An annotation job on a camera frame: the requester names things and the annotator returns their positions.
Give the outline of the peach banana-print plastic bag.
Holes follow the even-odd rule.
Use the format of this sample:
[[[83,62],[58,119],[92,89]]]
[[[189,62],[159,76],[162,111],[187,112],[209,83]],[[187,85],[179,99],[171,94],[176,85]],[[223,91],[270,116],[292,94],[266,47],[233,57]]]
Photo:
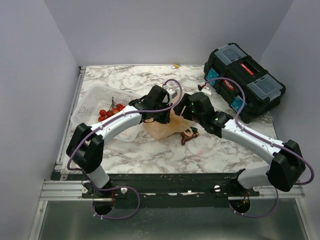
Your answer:
[[[147,133],[151,135],[155,140],[165,139],[175,133],[185,133],[188,137],[193,134],[191,129],[193,122],[184,119],[180,115],[176,115],[174,109],[170,110],[169,123],[161,124],[159,122],[151,122],[148,120],[143,126]]]

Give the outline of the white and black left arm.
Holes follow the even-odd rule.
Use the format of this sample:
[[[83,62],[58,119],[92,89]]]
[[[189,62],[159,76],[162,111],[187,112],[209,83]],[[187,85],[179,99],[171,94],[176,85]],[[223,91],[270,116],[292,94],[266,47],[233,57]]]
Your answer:
[[[93,191],[101,198],[111,191],[110,177],[102,167],[104,146],[125,130],[146,120],[159,120],[166,124],[170,111],[159,111],[172,105],[176,90],[164,89],[158,85],[141,98],[131,100],[123,110],[109,119],[92,126],[79,124],[67,146],[66,154],[94,184]]]

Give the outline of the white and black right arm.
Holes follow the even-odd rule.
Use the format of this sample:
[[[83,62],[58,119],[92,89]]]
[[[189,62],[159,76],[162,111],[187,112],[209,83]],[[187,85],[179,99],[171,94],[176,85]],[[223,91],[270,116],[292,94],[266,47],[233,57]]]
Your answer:
[[[239,144],[267,163],[255,169],[241,169],[235,174],[230,191],[236,196],[262,186],[289,192],[306,169],[295,141],[283,143],[237,124],[231,115],[216,111],[209,97],[202,92],[184,94],[173,110],[176,115],[198,123],[207,133]]]

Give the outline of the red fake cherry bunch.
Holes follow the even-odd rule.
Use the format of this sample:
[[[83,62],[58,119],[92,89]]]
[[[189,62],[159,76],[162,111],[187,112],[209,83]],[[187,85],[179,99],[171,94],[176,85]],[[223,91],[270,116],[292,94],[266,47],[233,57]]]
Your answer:
[[[121,103],[117,103],[114,100],[114,97],[111,98],[111,104],[109,106],[108,109],[100,109],[99,110],[99,118],[98,118],[98,122],[102,122],[110,117],[112,117],[113,115],[119,113],[120,111],[122,111],[125,108],[125,105],[121,104]]]

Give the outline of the brown faucet tap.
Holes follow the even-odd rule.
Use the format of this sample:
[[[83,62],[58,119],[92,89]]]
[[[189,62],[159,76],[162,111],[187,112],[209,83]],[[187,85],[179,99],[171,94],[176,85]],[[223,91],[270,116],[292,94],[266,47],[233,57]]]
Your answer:
[[[188,136],[184,132],[181,132],[180,136],[181,136],[181,145],[184,146],[186,142],[190,141],[191,139],[197,138],[199,136],[199,133],[194,132],[191,136]]]

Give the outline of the yellow hex key set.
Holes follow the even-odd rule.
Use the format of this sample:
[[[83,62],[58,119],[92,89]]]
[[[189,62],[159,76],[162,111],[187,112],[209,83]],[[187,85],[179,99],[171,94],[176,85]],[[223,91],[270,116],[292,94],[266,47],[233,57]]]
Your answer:
[[[171,69],[178,69],[179,67],[180,67],[179,64],[173,64],[173,65],[171,66]]]

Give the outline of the black toolbox with blue latches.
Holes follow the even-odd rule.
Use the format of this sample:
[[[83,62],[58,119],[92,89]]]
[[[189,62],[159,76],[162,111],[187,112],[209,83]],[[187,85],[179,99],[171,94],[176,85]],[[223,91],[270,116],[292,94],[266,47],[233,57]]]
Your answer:
[[[238,112],[243,97],[237,82],[245,93],[245,104],[239,117],[248,124],[278,106],[286,87],[274,78],[236,43],[215,49],[204,64],[204,79],[214,80],[210,85],[216,93]]]

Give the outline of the white perforated plastic basket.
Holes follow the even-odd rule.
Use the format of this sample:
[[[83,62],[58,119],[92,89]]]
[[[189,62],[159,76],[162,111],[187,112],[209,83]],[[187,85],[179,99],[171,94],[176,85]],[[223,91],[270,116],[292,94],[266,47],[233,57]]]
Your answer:
[[[88,126],[98,123],[101,110],[111,110],[117,104],[127,106],[130,101],[140,96],[128,91],[95,84],[81,98],[73,111],[70,121],[73,126],[85,123]]]

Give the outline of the green-handled screwdriver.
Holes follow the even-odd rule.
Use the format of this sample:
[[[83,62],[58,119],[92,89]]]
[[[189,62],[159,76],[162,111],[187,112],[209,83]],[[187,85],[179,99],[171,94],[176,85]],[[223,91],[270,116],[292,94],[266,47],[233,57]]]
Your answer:
[[[192,132],[192,133],[197,133],[197,132],[198,132],[198,129],[197,129],[196,127],[192,127],[192,126],[191,126],[191,127],[188,128],[188,131],[189,131],[189,132]]]

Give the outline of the black mounting rail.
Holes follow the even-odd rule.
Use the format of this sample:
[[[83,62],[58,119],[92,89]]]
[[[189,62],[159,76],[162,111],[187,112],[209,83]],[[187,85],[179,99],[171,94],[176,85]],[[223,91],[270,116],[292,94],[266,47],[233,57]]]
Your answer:
[[[227,208],[232,198],[251,200],[253,189],[236,189],[232,173],[111,174],[104,191],[81,174],[53,172],[51,181],[81,181],[82,199],[116,208]]]

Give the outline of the aluminium frame extrusion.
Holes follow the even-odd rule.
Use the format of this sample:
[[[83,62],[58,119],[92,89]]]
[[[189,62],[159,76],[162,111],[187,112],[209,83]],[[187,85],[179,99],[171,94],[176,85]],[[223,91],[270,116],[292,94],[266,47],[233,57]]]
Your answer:
[[[79,201],[82,199],[81,181],[45,181],[40,191],[40,201]]]

